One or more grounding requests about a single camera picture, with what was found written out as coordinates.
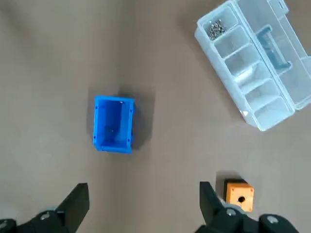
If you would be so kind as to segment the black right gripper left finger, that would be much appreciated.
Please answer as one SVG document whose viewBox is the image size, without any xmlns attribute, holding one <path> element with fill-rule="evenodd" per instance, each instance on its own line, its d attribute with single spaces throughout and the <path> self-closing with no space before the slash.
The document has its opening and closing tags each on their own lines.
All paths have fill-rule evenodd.
<svg viewBox="0 0 311 233">
<path fill-rule="evenodd" d="M 79 183 L 54 210 L 37 214 L 18 225 L 15 219 L 0 220 L 2 233 L 75 233 L 89 211 L 87 183 Z"/>
</svg>

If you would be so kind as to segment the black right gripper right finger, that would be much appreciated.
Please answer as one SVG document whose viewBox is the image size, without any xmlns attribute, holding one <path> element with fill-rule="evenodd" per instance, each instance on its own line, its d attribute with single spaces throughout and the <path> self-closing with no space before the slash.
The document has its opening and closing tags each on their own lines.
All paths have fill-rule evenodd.
<svg viewBox="0 0 311 233">
<path fill-rule="evenodd" d="M 210 182 L 200 182 L 200 209 L 205 224 L 198 233 L 296 233 L 298 230 L 286 218 L 263 214 L 250 218 L 238 207 L 223 205 Z"/>
</svg>

